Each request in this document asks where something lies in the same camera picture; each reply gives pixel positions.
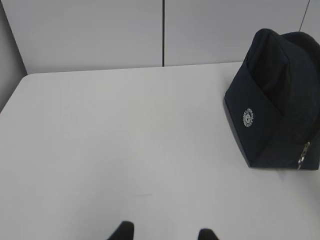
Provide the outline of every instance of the white table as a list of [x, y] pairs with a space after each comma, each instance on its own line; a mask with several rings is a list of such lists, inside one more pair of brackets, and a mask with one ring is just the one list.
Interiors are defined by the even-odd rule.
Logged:
[[320, 172], [247, 167], [240, 63], [32, 74], [0, 114], [0, 239], [319, 240]]

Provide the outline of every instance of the zipper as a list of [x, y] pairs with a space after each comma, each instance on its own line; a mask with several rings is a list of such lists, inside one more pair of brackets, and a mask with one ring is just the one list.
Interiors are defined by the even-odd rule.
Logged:
[[308, 152], [308, 148], [310, 146], [310, 142], [308, 141], [306, 144], [304, 144], [303, 152], [300, 155], [299, 161], [298, 161], [298, 170], [301, 168], [302, 164], [304, 163], [305, 156]]

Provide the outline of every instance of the metal badge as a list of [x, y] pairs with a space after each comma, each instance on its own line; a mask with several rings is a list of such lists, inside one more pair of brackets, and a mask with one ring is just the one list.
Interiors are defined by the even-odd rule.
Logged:
[[243, 119], [243, 124], [247, 128], [249, 128], [254, 122], [254, 112], [250, 108], [248, 108], [247, 110], [244, 111], [242, 119]]

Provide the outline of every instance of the black hat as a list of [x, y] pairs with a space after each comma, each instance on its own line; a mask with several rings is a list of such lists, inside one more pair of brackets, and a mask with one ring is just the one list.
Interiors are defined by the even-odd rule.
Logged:
[[319, 168], [320, 46], [311, 36], [258, 31], [224, 99], [249, 167]]

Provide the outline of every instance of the white surface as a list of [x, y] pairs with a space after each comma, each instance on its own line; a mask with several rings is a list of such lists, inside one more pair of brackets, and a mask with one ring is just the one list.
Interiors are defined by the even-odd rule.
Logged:
[[29, 74], [162, 65], [161, 0], [2, 0]]
[[301, 31], [311, 35], [320, 43], [320, 0], [310, 0]]
[[25, 75], [17, 45], [0, 2], [0, 112]]
[[299, 30], [308, 0], [166, 0], [165, 64], [242, 61], [255, 33]]
[[0, 239], [319, 240], [320, 172], [249, 169], [240, 63], [34, 74], [0, 114]]

